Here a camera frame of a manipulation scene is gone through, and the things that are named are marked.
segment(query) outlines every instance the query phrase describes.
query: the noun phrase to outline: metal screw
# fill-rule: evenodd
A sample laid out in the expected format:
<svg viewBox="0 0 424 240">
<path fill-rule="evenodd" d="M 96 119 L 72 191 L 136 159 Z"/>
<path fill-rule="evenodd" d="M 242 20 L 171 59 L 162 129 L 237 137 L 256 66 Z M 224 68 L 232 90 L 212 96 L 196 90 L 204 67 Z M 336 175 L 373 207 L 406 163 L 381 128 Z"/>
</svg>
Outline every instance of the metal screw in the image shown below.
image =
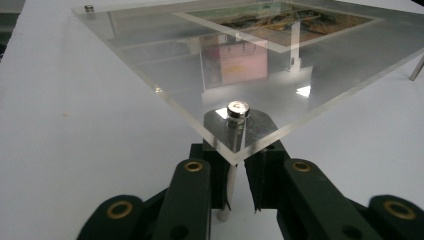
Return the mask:
<svg viewBox="0 0 424 240">
<path fill-rule="evenodd" d="M 94 7 L 93 5 L 85 5 L 85 12 L 94 12 Z"/>
<path fill-rule="evenodd" d="M 249 104 L 241 101 L 233 101 L 227 105 L 228 119 L 235 122 L 244 122 L 249 117 Z"/>
</svg>

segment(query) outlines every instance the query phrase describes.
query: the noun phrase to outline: clear acrylic sheet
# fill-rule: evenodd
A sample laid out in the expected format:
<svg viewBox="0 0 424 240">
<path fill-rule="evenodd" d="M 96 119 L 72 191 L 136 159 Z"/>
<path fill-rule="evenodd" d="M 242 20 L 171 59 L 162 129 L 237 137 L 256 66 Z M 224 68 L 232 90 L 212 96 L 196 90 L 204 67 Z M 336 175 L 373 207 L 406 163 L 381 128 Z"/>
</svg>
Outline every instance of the clear acrylic sheet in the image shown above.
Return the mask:
<svg viewBox="0 0 424 240">
<path fill-rule="evenodd" d="M 232 164 L 424 47 L 423 15 L 330 0 L 119 8 L 74 13 Z M 235 100 L 254 114 L 230 141 Z"/>
</svg>

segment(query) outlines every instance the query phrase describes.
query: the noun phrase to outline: silver bolt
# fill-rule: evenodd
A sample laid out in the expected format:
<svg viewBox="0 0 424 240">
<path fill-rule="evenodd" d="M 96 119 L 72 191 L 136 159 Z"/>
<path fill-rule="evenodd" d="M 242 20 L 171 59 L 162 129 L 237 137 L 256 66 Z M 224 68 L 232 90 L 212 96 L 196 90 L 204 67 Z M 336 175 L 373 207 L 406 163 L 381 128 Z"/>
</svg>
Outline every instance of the silver bolt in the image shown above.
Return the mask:
<svg viewBox="0 0 424 240">
<path fill-rule="evenodd" d="M 85 5 L 85 12 L 94 12 L 94 6 L 93 5 Z"/>
<path fill-rule="evenodd" d="M 235 122 L 244 122 L 249 117 L 249 104 L 241 101 L 233 101 L 227 105 L 227 113 L 229 120 Z"/>
</svg>

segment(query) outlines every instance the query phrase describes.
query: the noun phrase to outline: gray metal bar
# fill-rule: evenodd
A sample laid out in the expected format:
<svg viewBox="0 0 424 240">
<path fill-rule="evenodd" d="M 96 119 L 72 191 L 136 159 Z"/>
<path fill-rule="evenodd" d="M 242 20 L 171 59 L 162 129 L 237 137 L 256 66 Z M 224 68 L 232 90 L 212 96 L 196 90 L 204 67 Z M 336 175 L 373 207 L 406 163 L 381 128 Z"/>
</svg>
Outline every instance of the gray metal bar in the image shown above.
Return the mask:
<svg viewBox="0 0 424 240">
<path fill-rule="evenodd" d="M 412 72 L 411 76 L 409 77 L 409 80 L 415 81 L 415 79 L 417 78 L 418 74 L 423 69 L 423 66 L 424 66 L 424 55 L 421 57 L 420 62 L 418 63 L 418 65 L 415 68 L 415 70 Z"/>
</svg>

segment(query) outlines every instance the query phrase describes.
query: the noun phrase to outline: white table surface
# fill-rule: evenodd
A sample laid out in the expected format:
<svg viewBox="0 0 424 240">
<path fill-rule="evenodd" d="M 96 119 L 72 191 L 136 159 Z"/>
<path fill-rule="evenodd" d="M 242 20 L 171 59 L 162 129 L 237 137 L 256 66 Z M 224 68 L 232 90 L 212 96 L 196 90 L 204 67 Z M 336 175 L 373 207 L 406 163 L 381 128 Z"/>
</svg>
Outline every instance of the white table surface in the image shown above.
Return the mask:
<svg viewBox="0 0 424 240">
<path fill-rule="evenodd" d="M 0 240 L 75 239 L 106 199 L 166 188 L 201 142 L 70 10 L 118 2 L 140 1 L 26 1 L 0 64 Z M 408 80 L 418 61 L 283 138 L 289 154 L 361 204 L 392 194 L 424 208 L 424 73 Z M 275 211 L 254 214 L 243 166 L 235 187 L 212 239 L 282 239 Z"/>
</svg>

